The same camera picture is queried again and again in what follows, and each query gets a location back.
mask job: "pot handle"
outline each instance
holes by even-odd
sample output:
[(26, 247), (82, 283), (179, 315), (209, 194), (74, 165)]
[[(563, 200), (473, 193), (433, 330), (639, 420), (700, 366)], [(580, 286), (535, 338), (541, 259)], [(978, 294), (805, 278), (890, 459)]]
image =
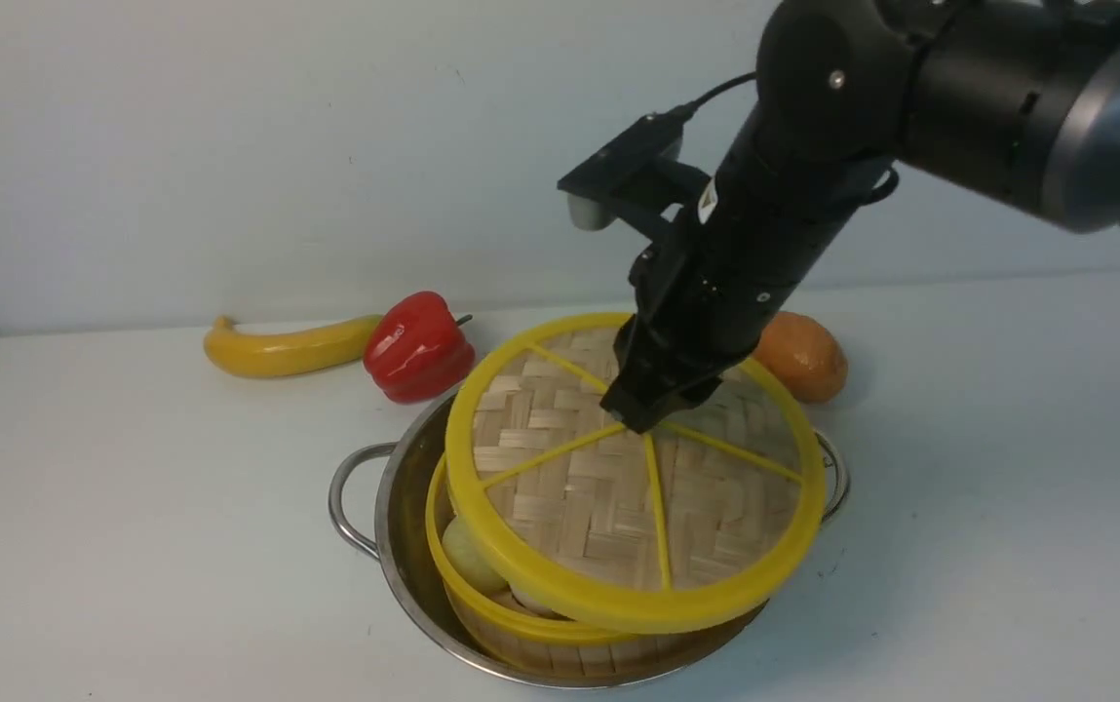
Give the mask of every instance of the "pot handle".
[(823, 432), (816, 431), (815, 440), (819, 441), (819, 450), (823, 453), (823, 467), (832, 466), (832, 470), (837, 474), (837, 485), (832, 486), (832, 497), (828, 498), (828, 505), (823, 507), (823, 518), (819, 523), (827, 525), (841, 507), (846, 506), (846, 498), (850, 496), (850, 471), (846, 468), (846, 461), (836, 446), (832, 446)]
[(391, 453), (394, 453), (393, 442), (366, 446), (364, 449), (356, 450), (351, 457), (344, 458), (344, 461), (338, 465), (338, 470), (334, 471), (334, 479), (329, 480), (329, 521), (334, 523), (334, 528), (338, 531), (338, 536), (342, 536), (344, 541), (349, 543), (356, 551), (360, 551), (361, 554), (368, 555), (370, 559), (375, 561), (381, 560), (377, 552), (377, 543), (356, 531), (356, 527), (347, 521), (347, 515), (342, 511), (342, 489), (347, 485), (347, 477), (351, 476), (351, 471), (354, 471), (361, 464), (372, 461), (374, 458), (390, 457)]

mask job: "tabletop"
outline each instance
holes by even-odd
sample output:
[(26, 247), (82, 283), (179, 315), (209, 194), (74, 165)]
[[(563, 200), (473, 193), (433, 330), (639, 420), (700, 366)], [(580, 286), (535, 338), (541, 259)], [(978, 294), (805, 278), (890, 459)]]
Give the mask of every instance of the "tabletop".
[[(614, 702), (1120, 699), (1120, 272), (801, 292), (853, 492), (746, 634)], [(483, 350), (591, 308), (476, 313)], [(228, 377), (204, 329), (0, 338), (0, 699), (556, 699), (448, 656), (329, 527), (402, 434), (346, 366)], [(381, 466), (346, 507), (372, 524)]]

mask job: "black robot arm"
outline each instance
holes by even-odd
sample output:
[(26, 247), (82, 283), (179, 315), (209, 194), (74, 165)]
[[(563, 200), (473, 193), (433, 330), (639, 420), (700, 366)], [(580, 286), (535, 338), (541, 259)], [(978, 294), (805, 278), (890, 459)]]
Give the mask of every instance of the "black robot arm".
[(560, 180), (577, 226), (619, 218), (651, 241), (604, 399), (636, 432), (749, 356), (850, 217), (897, 186), (895, 161), (1067, 231), (1120, 223), (1120, 1), (784, 0), (755, 83), (715, 177), (675, 162), (690, 103)]

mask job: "banana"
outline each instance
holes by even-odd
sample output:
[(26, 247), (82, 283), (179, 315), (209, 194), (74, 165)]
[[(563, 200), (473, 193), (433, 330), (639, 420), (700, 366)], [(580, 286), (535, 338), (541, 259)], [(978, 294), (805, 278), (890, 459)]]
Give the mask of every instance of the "banana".
[(358, 361), (381, 315), (291, 334), (235, 331), (228, 317), (217, 317), (204, 335), (204, 355), (221, 369), (242, 377), (282, 377), (319, 372)]

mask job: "bamboo steamer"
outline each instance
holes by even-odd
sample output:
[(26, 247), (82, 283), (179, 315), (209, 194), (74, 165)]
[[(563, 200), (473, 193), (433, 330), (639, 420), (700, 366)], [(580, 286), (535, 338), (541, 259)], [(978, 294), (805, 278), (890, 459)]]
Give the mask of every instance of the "bamboo steamer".
[(755, 610), (712, 630), (665, 636), (627, 635), (540, 617), (515, 603), (511, 593), (487, 597), (463, 581), (440, 541), (454, 516), (444, 459), (430, 483), (424, 522), (426, 539), (447, 588), (447, 598), (463, 626), (486, 653), (534, 675), (600, 678), (683, 665), (692, 658), (690, 650), (724, 644), (758, 614)]
[[(485, 357), (447, 423), (449, 503), (533, 600), (603, 631), (600, 645), (652, 635), (666, 648), (766, 602), (809, 551), (827, 487), (805, 414), (753, 361), (648, 434), (608, 416), (626, 320), (558, 320)], [(536, 623), (500, 625), (545, 638)]]

